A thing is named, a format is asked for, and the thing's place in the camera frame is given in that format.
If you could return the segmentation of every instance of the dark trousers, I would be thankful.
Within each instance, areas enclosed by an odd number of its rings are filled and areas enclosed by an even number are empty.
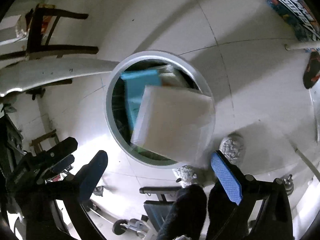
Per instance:
[[[216,183],[209,195],[210,225],[206,240],[216,236],[236,207],[237,205],[229,200],[220,182]],[[207,196],[200,186],[193,184],[179,190],[177,200],[158,232],[157,240],[173,240],[182,235],[192,240],[199,240],[206,212]],[[248,227],[247,225],[243,227],[245,234]]]

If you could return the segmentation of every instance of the floor tile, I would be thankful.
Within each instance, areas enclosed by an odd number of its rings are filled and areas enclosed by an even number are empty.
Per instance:
[[[74,107],[68,108],[52,120],[60,140],[69,136],[78,142],[74,152],[73,173],[94,157],[99,150],[108,154],[107,171],[131,175],[134,173],[125,153],[113,139],[104,115],[105,92],[101,88],[88,95]]]
[[[121,61],[148,49],[181,54],[215,45],[195,0],[103,0],[84,25],[86,43],[99,47],[99,59]]]
[[[297,162],[292,143],[314,146],[314,114],[302,75],[309,54],[286,51],[286,40],[244,41],[220,46],[235,110],[246,142],[245,173],[260,174]]]
[[[105,86],[105,88],[107,88],[110,83],[110,74],[111,73],[100,74],[102,85]]]
[[[139,193],[140,184],[136,177],[105,171],[102,181],[106,187],[103,197],[91,197],[100,208],[122,219],[140,219],[142,214],[146,214],[143,203],[147,198]]]
[[[286,38],[293,30],[266,0],[198,0],[218,44],[233,41]]]
[[[41,99],[44,105],[43,111],[54,118],[101,87],[100,75],[73,78],[70,85],[46,87]]]
[[[214,98],[216,123],[213,149],[218,149],[223,137],[234,131],[233,105],[227,72],[217,46],[181,55],[206,79]]]

